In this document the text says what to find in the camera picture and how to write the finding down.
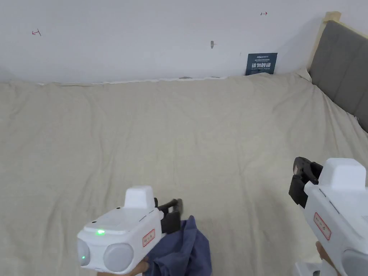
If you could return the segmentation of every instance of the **red label sticker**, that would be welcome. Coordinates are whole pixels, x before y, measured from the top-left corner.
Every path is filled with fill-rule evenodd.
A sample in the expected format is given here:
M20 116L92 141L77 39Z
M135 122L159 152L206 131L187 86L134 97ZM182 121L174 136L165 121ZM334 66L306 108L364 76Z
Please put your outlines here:
M152 229L147 235L145 235L142 239L143 247L149 244L155 238L155 230Z
M331 238L331 230L328 228L328 226L323 221L323 219L317 213L315 213L313 220L314 220L315 224L318 226L318 228L321 230L322 234L329 241L330 238Z

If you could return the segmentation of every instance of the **upholstered headboard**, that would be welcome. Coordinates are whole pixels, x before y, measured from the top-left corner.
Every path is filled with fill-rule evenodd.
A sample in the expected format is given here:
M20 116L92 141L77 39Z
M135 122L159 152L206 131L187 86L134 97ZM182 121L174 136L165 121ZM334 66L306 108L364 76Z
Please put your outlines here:
M368 132L368 39L343 24L327 21L309 73L338 106Z

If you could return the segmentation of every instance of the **mattress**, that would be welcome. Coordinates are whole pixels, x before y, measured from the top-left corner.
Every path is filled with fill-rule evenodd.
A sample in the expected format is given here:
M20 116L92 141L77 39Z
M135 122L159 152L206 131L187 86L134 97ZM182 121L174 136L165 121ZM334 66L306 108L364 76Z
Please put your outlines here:
M95 275L76 235L151 185L182 198L213 275L291 275L318 259L288 195L296 156L368 166L357 120L306 71L201 81L0 84L2 275Z

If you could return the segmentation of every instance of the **blue fabric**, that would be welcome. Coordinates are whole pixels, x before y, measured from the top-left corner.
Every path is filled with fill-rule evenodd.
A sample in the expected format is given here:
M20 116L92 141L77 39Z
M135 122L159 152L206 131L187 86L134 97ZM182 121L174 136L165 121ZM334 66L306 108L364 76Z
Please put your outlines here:
M181 230L163 237L149 252L145 276L210 276L209 242L190 216L181 222Z

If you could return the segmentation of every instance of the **gray fabric panel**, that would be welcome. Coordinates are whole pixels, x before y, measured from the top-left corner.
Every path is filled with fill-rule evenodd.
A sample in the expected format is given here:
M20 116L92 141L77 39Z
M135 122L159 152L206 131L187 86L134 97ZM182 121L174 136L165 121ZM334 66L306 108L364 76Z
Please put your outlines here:
M329 21L315 53L312 83L368 130L368 39Z

